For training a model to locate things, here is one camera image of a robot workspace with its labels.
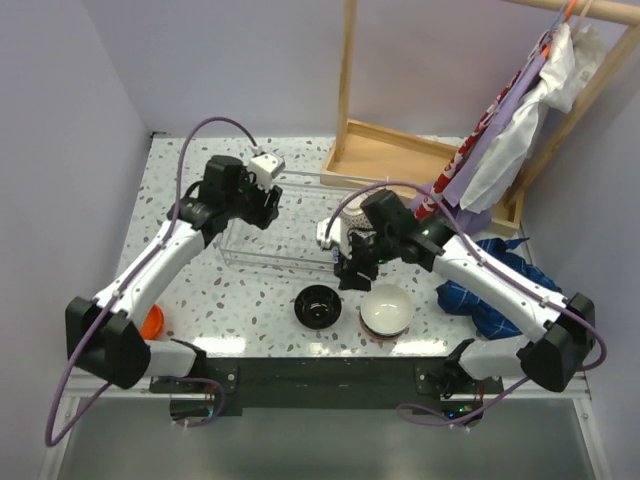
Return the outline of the dotted beige bowl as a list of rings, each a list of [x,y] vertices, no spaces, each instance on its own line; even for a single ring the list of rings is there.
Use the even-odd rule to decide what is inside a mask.
[[[368,197],[368,193],[364,193],[355,197],[340,212],[339,218],[348,229],[356,229],[362,231],[372,229],[371,222],[362,209],[362,203]]]

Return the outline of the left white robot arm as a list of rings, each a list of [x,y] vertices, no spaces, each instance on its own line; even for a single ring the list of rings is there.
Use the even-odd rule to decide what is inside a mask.
[[[213,156],[134,263],[91,299],[68,304],[71,365],[122,389],[144,377],[171,377],[185,392],[200,390],[207,380],[204,352],[183,341],[146,340],[140,330],[169,284],[230,221],[270,226],[282,195],[274,181],[284,168],[284,160],[271,153],[248,163]]]

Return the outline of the orange plastic bowl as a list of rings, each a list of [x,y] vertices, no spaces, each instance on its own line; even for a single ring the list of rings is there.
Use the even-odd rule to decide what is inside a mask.
[[[163,329],[164,313],[157,304],[154,304],[140,328],[140,334],[144,340],[156,340],[161,335]]]

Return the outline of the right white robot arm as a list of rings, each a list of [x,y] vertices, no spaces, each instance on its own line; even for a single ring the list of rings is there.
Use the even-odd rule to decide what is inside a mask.
[[[337,213],[318,222],[316,241],[335,255],[334,274],[342,290],[370,290],[383,263],[399,259],[436,273],[479,297],[504,315],[520,336],[474,341],[457,347],[445,369],[448,386],[469,392],[480,380],[523,374],[540,387],[560,393],[586,369],[599,344],[595,304],[577,293],[570,298],[526,278],[460,233],[445,216],[414,217],[387,185],[348,196],[363,197],[370,223],[363,234]]]

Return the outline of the clear wire dish rack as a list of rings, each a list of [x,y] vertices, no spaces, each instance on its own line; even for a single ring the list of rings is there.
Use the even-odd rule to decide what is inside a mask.
[[[275,180],[282,189],[278,218],[266,230],[240,220],[230,222],[219,239],[225,264],[331,274],[332,253],[317,245],[317,223],[329,218],[345,196],[374,182],[366,177],[284,171]]]

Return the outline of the black bowl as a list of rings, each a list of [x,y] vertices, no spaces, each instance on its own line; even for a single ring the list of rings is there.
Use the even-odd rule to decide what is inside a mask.
[[[342,312],[338,293],[325,285],[311,285],[297,295],[294,314],[297,320],[311,330],[323,330],[333,326]]]

